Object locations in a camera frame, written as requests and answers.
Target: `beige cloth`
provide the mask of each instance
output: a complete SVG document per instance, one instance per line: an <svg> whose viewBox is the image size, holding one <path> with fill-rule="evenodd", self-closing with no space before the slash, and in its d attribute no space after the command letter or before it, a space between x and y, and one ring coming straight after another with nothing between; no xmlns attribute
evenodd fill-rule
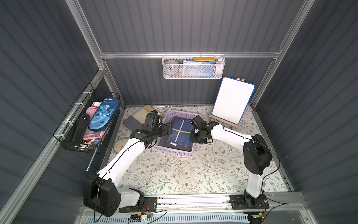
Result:
<svg viewBox="0 0 358 224"><path fill-rule="evenodd" d="M138 120L140 123L144 124L145 118L147 117L147 114L150 114L152 110L156 110L152 108L149 105L145 105L144 107L137 110L132 116ZM164 117L164 114L158 111L158 114L162 117Z"/></svg>

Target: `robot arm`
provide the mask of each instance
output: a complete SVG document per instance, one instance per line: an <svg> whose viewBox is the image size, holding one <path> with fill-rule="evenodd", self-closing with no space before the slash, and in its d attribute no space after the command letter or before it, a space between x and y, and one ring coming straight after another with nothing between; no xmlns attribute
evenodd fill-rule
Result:
<svg viewBox="0 0 358 224"><path fill-rule="evenodd" d="M196 131L192 132L193 143L207 143L207 139L217 139L226 142L244 154L244 163L249 170L248 184L244 192L245 204L253 208L262 199L262 181L270 165L272 155L262 136L245 135L232 131L217 122L206 123L200 116L192 120ZM154 139L170 135L170 124L159 122L159 115L148 114L141 129L135 130L127 144L119 154L97 176L90 175L85 179L83 204L93 210L110 217L118 208L135 206L142 208L143 193L136 189L118 192L118 183L122 176Z"/></svg>
<svg viewBox="0 0 358 224"><path fill-rule="evenodd" d="M136 189L118 192L122 176L144 150L156 138L172 134L170 124L162 124L156 111L148 114L145 123L135 130L124 148L97 176L89 175L84 181L83 204L110 217L118 208L138 205L141 209L144 194Z"/></svg>
<svg viewBox="0 0 358 224"><path fill-rule="evenodd" d="M267 148L263 137L241 134L223 125L211 121L206 123L200 116L192 120L196 129L192 132L191 140L196 143L207 143L207 139L217 139L226 142L244 154L244 164L248 169L248 183L244 192L247 207L252 208L262 200L262 182L266 175L272 154Z"/></svg>

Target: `white cable clip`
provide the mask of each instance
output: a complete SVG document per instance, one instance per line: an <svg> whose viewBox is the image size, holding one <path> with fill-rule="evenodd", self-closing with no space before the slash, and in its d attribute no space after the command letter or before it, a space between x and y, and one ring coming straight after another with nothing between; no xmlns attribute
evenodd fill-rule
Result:
<svg viewBox="0 0 358 224"><path fill-rule="evenodd" d="M68 121L63 121L62 123L65 123L65 124L69 123L71 126L73 126L73 123L72 123L72 121L70 121L70 120L68 120Z"/></svg>
<svg viewBox="0 0 358 224"><path fill-rule="evenodd" d="M80 103L75 103L75 104L81 104L81 105L84 107L84 103L83 103L83 102L80 102Z"/></svg>
<svg viewBox="0 0 358 224"><path fill-rule="evenodd" d="M83 92L83 93L88 93L90 96L92 96L92 93L91 93L91 92Z"/></svg>
<svg viewBox="0 0 358 224"><path fill-rule="evenodd" d="M57 140L59 140L59 141L61 141L61 137L62 137L62 138L65 138L65 137L64 137L64 134L54 134L53 136L54 136Z"/></svg>

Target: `whiteboard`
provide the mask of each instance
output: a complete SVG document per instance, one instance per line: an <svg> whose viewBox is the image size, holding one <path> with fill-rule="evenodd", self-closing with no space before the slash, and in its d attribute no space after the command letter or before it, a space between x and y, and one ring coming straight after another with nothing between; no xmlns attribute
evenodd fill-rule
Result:
<svg viewBox="0 0 358 224"><path fill-rule="evenodd" d="M212 115L239 124L255 85L223 77Z"/></svg>

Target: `purple plastic basket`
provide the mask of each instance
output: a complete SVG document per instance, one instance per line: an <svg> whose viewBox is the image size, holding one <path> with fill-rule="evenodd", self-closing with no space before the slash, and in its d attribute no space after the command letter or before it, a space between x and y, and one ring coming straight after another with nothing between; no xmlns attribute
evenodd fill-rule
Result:
<svg viewBox="0 0 358 224"><path fill-rule="evenodd" d="M186 112L186 111L181 111L181 110L167 110L166 111L166 115L163 118L162 123L166 124L169 122L171 117L179 117L179 118L185 118L185 119L193 119L194 117L198 116L199 114L196 113L190 113L190 112ZM160 151L164 151L164 152L171 152L171 153L176 153L176 154L180 154L180 155L185 155L185 156L191 156L193 151L194 151L194 143L192 146L192 151L191 152L187 152L187 151L182 151L182 150L178 150L178 149L172 149L172 148L167 148L167 147L163 147L163 146L159 146L159 142L161 140L161 138L158 138L157 143L155 144L155 147L160 150Z"/></svg>

